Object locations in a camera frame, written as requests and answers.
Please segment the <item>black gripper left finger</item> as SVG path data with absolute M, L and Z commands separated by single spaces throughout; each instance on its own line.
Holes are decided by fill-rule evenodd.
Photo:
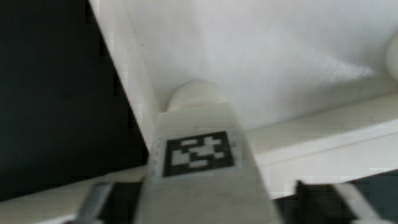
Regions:
M 76 217 L 63 224 L 133 224 L 140 188 L 140 182 L 95 183 Z

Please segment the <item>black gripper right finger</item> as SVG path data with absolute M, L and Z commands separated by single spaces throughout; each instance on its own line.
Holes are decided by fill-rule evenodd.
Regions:
M 296 224 L 385 224 L 351 184 L 307 184 L 298 181 L 294 195 Z

